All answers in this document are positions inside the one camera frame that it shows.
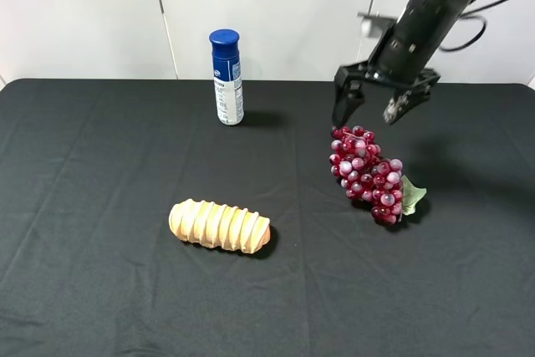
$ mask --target black tablecloth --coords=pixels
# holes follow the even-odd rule
[[[352,124],[427,187],[399,229],[329,171],[330,83],[21,80],[0,93],[1,356],[535,355],[535,93],[442,84]],[[177,240],[187,198],[270,217],[254,256]]]

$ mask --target toy bread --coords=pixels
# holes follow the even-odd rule
[[[192,199],[171,209],[169,227],[183,242],[248,254],[258,251],[271,236],[269,219],[258,212]]]

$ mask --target white wall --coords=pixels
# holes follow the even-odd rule
[[[477,0],[475,8],[495,0]],[[408,0],[374,0],[374,13],[399,16]],[[511,0],[482,13],[489,22],[483,37],[470,48],[445,54],[437,51],[429,65],[442,74],[442,82],[529,84],[535,70],[535,0]],[[465,43],[480,28],[478,22],[458,22],[446,37],[448,47]],[[366,59],[376,41],[366,39]]]
[[[7,81],[176,77],[158,0],[0,0],[0,71]]]
[[[370,0],[163,0],[178,74],[209,79],[217,28],[234,28],[246,79],[332,80],[359,49]]]

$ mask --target grape bunch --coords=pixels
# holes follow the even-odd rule
[[[395,225],[403,210],[401,169],[399,159],[381,156],[381,147],[375,144],[373,131],[359,125],[333,129],[334,141],[329,157],[331,173],[339,178],[345,195],[350,200],[372,202],[372,216],[379,224]]]

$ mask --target black cable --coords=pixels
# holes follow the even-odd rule
[[[473,15],[473,14],[482,12],[483,10],[488,10],[489,8],[493,8],[497,6],[498,4],[502,4],[507,1],[508,0],[496,0],[493,3],[489,3],[485,6],[481,6],[480,8],[475,8],[473,10],[470,10],[468,12],[464,12],[463,14],[461,14],[461,16],[459,17],[460,20],[472,20],[472,19],[480,20],[483,24],[483,26],[481,27],[481,30],[479,31],[479,33],[477,33],[477,35],[474,38],[472,38],[470,41],[468,41],[467,43],[461,46],[457,46],[455,48],[444,48],[440,46],[439,49],[442,52],[458,52],[459,50],[463,50],[463,49],[468,48],[469,46],[472,46],[475,42],[477,42],[483,36],[485,31],[487,30],[487,20],[483,16],[478,16],[478,15]]]

